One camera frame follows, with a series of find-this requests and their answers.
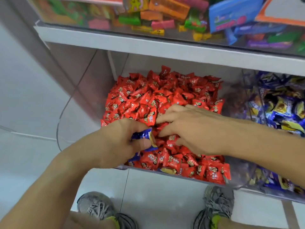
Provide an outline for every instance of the person's left hand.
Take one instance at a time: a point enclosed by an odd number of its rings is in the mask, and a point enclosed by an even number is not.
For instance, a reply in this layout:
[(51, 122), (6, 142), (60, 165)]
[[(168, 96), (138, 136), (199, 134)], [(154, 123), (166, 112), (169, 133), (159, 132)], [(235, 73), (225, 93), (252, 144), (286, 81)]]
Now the person's left hand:
[(145, 124), (135, 120), (116, 120), (79, 139), (62, 153), (88, 170), (114, 168), (151, 146), (149, 139), (130, 141), (133, 133), (147, 128)]

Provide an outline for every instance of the orange border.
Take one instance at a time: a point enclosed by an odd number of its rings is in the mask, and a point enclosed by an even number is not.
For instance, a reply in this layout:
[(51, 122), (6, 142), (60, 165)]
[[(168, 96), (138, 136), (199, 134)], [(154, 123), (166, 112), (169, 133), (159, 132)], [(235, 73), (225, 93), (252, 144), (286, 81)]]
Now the orange border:
[(269, 6), (272, 0), (267, 0), (261, 11), (256, 16), (255, 20), (259, 22), (270, 22), (270, 23), (283, 23), (288, 25), (305, 26), (305, 21), (291, 20), (287, 18), (275, 18), (265, 16), (265, 10)]

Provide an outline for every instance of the hand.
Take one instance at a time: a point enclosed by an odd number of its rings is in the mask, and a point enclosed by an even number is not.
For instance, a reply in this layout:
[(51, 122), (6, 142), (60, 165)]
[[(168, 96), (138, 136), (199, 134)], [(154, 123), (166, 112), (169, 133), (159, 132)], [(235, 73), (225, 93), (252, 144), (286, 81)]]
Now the hand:
[(192, 105), (172, 105), (156, 123), (172, 122), (165, 126), (159, 137), (177, 134), (177, 145), (188, 147), (195, 154), (231, 155), (244, 153), (263, 136), (266, 126), (247, 120), (233, 119)]
[(63, 152), (86, 169), (114, 168), (137, 152), (151, 146), (149, 139), (130, 141), (132, 134), (148, 127), (131, 119), (121, 119), (84, 136)]

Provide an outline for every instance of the red candy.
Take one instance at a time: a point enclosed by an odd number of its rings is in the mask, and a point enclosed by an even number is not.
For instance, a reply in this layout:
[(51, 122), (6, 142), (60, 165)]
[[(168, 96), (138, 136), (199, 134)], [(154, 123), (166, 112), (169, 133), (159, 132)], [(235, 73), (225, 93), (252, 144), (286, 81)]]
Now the red candy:
[(122, 118), (145, 123), (152, 128), (158, 153), (142, 151), (139, 161), (126, 165), (148, 170), (168, 168), (175, 170), (176, 175), (219, 184), (231, 179), (230, 166), (224, 163), (223, 156), (195, 155), (187, 147), (177, 146), (178, 135), (158, 137), (169, 123), (155, 126), (157, 116), (165, 114), (172, 104), (191, 104), (220, 114), (224, 100), (218, 99), (218, 90), (222, 81), (210, 75), (198, 77), (194, 73), (171, 72), (166, 66), (162, 66), (159, 75), (149, 71), (147, 78), (140, 73), (129, 75), (119, 76), (110, 90), (101, 126)]

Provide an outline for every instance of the forearm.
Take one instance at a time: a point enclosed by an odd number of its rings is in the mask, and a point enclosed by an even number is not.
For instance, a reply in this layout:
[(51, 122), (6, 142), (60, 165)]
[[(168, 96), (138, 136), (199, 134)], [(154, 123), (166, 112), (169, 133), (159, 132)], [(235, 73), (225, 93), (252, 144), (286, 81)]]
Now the forearm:
[(241, 142), (248, 144), (246, 151), (236, 150), (232, 156), (257, 163), (305, 188), (305, 139), (272, 128), (264, 127), (264, 133), (260, 130), (256, 139)]
[(2, 219), (0, 228), (61, 228), (86, 172), (60, 153)]

